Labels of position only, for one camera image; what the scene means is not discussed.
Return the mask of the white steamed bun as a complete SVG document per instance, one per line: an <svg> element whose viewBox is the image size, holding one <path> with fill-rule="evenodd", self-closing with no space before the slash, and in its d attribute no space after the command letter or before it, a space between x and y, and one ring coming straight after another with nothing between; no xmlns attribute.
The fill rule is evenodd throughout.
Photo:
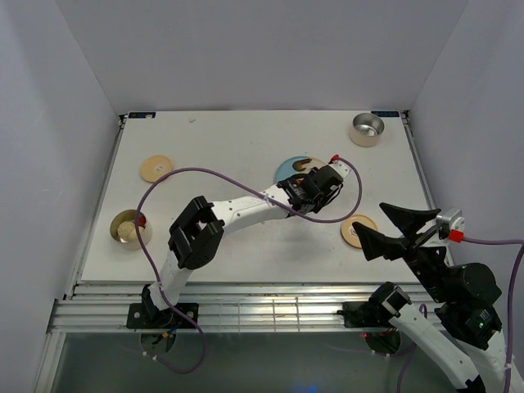
<svg viewBox="0 0 524 393"><path fill-rule="evenodd" d="M117 228L117 235L122 242L137 241L135 225L132 221L124 221Z"/></svg>

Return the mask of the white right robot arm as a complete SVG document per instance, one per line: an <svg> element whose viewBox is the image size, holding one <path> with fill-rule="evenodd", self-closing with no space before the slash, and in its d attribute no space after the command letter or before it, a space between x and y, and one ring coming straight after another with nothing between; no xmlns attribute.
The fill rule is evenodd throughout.
<svg viewBox="0 0 524 393"><path fill-rule="evenodd" d="M481 263L448 265L447 246L465 240L458 209L411 210L388 203L381 210L400 230L387 237L362 223L352 227L366 260L402 259L437 303L435 328L393 282L384 282L367 301L343 309L354 325L397 328L410 337L445 373L458 392L521 392L523 379L513 361L513 324L495 310L501 297L495 275Z"/></svg>

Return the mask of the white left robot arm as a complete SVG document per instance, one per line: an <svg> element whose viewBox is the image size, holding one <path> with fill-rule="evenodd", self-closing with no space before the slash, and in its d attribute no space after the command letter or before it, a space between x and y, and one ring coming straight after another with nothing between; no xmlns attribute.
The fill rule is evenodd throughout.
<svg viewBox="0 0 524 393"><path fill-rule="evenodd" d="M350 170L340 162L293 175L256 196L226 201L190 200L169 228L166 261L159 277L142 290L146 318L156 327L168 325L182 289L193 271L211 262L223 238L265 221L318 213L336 197Z"/></svg>

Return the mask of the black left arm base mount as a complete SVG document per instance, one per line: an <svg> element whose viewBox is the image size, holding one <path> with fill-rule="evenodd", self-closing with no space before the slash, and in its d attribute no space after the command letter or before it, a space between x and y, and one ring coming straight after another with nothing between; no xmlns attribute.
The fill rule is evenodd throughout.
<svg viewBox="0 0 524 393"><path fill-rule="evenodd" d="M144 286L141 293L141 300L129 306L126 328L137 330L164 329L172 328L193 329L193 324L198 320L199 305L197 303L178 303L174 306L177 312L170 307L159 310L152 302L148 285Z"/></svg>

